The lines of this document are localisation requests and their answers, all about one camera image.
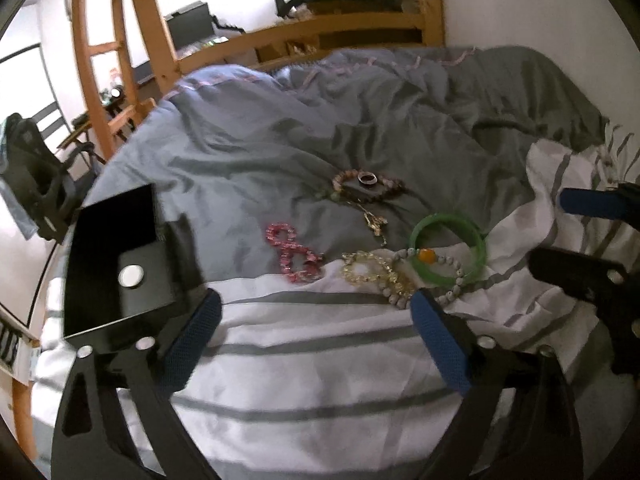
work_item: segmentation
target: wooden bunk bed frame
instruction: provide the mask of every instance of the wooden bunk bed frame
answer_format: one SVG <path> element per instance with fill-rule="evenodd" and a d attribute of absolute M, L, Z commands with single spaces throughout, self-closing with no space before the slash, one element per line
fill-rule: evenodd
<path fill-rule="evenodd" d="M 418 29 L 421 30 L 422 43 L 427 46 L 444 46 L 444 22 L 442 0 L 419 0 L 420 12 L 358 12 L 351 14 L 329 14 L 309 20 L 278 24 L 273 27 L 256 30 L 231 38 L 225 43 L 204 48 L 177 59 L 171 37 L 162 18 L 157 0 L 132 0 L 140 25 L 140 32 L 149 56 L 151 69 L 161 93 L 167 94 L 183 75 L 194 70 L 223 61 L 233 54 L 246 52 L 252 48 L 261 48 L 271 44 L 308 38 L 319 34 L 340 31 L 363 31 L 380 29 Z M 116 151 L 115 134 L 131 120 L 137 126 L 154 108 L 152 99 L 140 101 L 138 88 L 131 67 L 127 47 L 127 33 L 124 26 L 122 0 L 111 0 L 113 13 L 114 41 L 98 45 L 89 45 L 86 23 L 86 0 L 72 0 L 72 27 L 74 49 L 78 75 L 84 93 L 89 118 L 103 157 L 109 160 Z M 128 106 L 111 121 L 105 117 L 98 87 L 95 82 L 91 58 L 107 52 L 116 51 L 120 63 L 120 72 Z M 272 70 L 295 62 L 321 59 L 331 49 L 319 50 L 310 54 L 287 55 L 270 60 L 252 68 Z"/>

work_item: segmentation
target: wooden bead bracelet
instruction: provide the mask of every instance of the wooden bead bracelet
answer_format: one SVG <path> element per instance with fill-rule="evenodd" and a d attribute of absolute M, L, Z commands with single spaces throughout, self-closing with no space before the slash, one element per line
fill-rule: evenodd
<path fill-rule="evenodd" d="M 382 184 L 385 187 L 377 195 L 367 195 L 367 196 L 356 196 L 350 190 L 346 189 L 343 184 L 350 180 L 358 179 L 360 184 L 365 187 L 372 187 L 376 184 Z M 401 180 L 396 178 L 387 178 L 385 176 L 376 176 L 370 171 L 363 170 L 345 170 L 338 173 L 334 176 L 332 180 L 332 185 L 334 186 L 334 193 L 337 193 L 338 198 L 340 195 L 345 196 L 349 200 L 353 200 L 354 202 L 358 202 L 360 204 L 370 204 L 373 202 L 382 202 L 383 200 L 387 200 L 396 194 L 399 194 L 404 191 L 404 184 Z"/>

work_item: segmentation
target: gray bedsheet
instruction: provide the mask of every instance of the gray bedsheet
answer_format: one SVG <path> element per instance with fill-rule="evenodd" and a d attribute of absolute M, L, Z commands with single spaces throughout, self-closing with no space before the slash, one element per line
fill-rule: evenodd
<path fill-rule="evenodd" d="M 362 213 L 316 193 L 347 168 L 402 179 L 372 211 L 389 247 L 435 212 L 487 232 L 533 197 L 525 160 L 545 137 L 601 144 L 598 110 L 527 48 L 343 50 L 274 76 L 215 66 L 183 79 L 111 160 L 88 202 L 147 182 L 168 219 L 186 213 L 207 280 L 277 271 L 271 222 L 327 259 L 379 246 Z M 447 243 L 446 233 L 435 243 Z"/>

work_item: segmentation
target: pink beaded bracelet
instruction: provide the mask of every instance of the pink beaded bracelet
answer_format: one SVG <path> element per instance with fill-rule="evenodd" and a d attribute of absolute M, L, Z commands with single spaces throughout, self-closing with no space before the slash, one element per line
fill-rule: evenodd
<path fill-rule="evenodd" d="M 287 238 L 280 238 L 281 232 L 287 232 Z M 320 262 L 324 254 L 315 254 L 311 249 L 296 242 L 296 230 L 289 224 L 270 224 L 265 232 L 267 241 L 280 250 L 280 270 L 291 283 L 297 281 L 314 282 L 322 277 Z M 302 270 L 292 270 L 294 254 L 304 254 Z"/>

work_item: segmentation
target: silver ring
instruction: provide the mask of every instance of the silver ring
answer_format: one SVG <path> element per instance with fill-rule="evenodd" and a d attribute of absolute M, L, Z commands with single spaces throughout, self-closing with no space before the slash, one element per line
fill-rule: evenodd
<path fill-rule="evenodd" d="M 361 171 L 358 180 L 363 186 L 373 186 L 378 183 L 378 178 L 370 171 Z"/>

